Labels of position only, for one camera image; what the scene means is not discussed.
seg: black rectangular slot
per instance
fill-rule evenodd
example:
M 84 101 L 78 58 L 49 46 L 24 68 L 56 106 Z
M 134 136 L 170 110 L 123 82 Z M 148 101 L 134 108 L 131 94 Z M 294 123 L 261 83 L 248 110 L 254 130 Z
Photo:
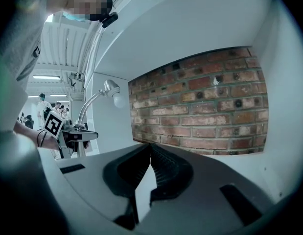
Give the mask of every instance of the black rectangular slot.
M 235 186 L 226 185 L 220 190 L 245 226 L 261 217 L 261 213 Z
M 76 165 L 60 168 L 60 171 L 63 174 L 66 174 L 66 173 L 70 173 L 70 172 L 80 170 L 80 169 L 83 169 L 83 168 L 85 168 L 85 167 L 82 164 L 76 164 Z

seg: ceiling beam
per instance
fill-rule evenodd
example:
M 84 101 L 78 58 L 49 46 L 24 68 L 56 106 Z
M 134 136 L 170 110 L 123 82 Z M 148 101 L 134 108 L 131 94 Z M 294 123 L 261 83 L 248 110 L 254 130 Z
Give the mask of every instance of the ceiling beam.
M 63 72 L 77 72 L 77 67 L 73 66 L 36 64 L 32 73 L 35 71 L 60 71 L 60 68 Z
M 27 84 L 28 88 L 33 88 L 33 87 L 69 87 L 70 88 L 70 84 L 66 84 L 66 83 L 28 83 Z

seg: white paint spot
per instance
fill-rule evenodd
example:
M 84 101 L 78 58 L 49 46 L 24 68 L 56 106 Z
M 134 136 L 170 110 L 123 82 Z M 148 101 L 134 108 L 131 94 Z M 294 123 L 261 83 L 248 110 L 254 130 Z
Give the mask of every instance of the white paint spot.
M 218 85 L 218 84 L 219 84 L 219 82 L 216 80 L 215 77 L 214 77 L 214 80 L 213 80 L 213 84 L 214 84 L 214 85 Z

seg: fluorescent light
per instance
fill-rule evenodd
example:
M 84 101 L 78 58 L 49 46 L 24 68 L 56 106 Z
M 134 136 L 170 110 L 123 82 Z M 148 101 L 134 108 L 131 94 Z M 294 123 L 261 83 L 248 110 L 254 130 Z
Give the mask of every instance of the fluorescent light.
M 52 19 L 53 19 L 53 14 L 52 14 L 52 15 L 50 15 L 49 17 L 47 17 L 46 22 L 52 22 Z
M 36 79 L 54 79 L 54 80 L 60 80 L 59 76 L 33 75 L 33 78 L 36 78 Z

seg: brick wall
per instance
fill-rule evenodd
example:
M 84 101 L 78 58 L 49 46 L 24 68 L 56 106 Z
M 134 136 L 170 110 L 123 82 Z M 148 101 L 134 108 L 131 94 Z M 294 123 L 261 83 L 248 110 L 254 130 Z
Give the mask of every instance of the brick wall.
M 129 83 L 134 140 L 199 154 L 263 151 L 268 97 L 251 48 L 203 53 Z

